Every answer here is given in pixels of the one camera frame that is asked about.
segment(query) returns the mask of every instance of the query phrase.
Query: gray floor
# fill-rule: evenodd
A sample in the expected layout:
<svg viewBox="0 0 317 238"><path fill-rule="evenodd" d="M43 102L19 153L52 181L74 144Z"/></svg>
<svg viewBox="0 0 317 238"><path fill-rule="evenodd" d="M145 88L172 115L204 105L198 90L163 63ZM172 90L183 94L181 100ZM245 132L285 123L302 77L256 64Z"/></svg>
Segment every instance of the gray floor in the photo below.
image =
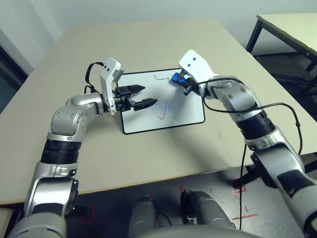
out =
<svg viewBox="0 0 317 238"><path fill-rule="evenodd" d="M313 154L303 158L306 163L316 159ZM229 182L238 178L239 173L239 168L233 168L80 196L78 204L93 208L93 213L84 219L67 219L67 237L127 237L131 209L144 195L155 199L157 211L167 215L173 225L181 225L179 198L183 188L208 193L238 227L239 192ZM317 179L317 171L309 175ZM243 191L242 216L249 217L242 220L242 230L264 238L304 237L277 189L266 187L259 179L246 185ZM163 216L158 216L158 226L169 224Z"/></svg>

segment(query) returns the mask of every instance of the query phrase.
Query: white wall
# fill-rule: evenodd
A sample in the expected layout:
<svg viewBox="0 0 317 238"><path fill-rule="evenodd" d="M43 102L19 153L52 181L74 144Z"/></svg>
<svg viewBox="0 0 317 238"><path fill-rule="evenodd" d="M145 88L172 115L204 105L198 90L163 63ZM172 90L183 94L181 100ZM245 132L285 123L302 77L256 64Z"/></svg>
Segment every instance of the white wall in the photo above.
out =
<svg viewBox="0 0 317 238"><path fill-rule="evenodd" d="M74 25L215 17L246 46L257 14L301 12L317 12L317 0L2 0L0 30L35 67ZM2 13L12 22L2 21ZM26 39L21 37L23 32L28 33ZM254 53L289 51L293 50L262 32Z"/></svg>

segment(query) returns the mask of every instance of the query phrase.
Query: table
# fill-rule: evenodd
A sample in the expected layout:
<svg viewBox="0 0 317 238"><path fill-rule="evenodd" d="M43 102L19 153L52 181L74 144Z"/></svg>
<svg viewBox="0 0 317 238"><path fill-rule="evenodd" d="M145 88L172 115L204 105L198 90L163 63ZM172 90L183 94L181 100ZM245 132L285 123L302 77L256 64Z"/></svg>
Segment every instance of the table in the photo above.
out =
<svg viewBox="0 0 317 238"><path fill-rule="evenodd" d="M113 57L125 72L176 68L189 49L216 73L238 76L262 104L293 106L302 125L303 154L317 150L317 123L215 19L79 26L64 34L0 115L0 204L24 200L52 115L68 98L83 93L90 63ZM100 70L93 68L90 77L97 90ZM224 109L219 101L208 103ZM298 149L292 113L281 107L267 112ZM244 142L238 127L229 115L205 113L202 124L132 135L122 133L120 115L95 119L78 158L80 193L240 166ZM252 163L250 154L246 165Z"/></svg>
<svg viewBox="0 0 317 238"><path fill-rule="evenodd" d="M317 13L265 14L258 20L247 44L246 50L252 52L262 29L267 30L290 47L311 60L307 71L317 63ZM315 77L302 91L309 92L317 83Z"/></svg>
<svg viewBox="0 0 317 238"><path fill-rule="evenodd" d="M0 208L0 238L3 238L12 215L12 210Z"/></svg>

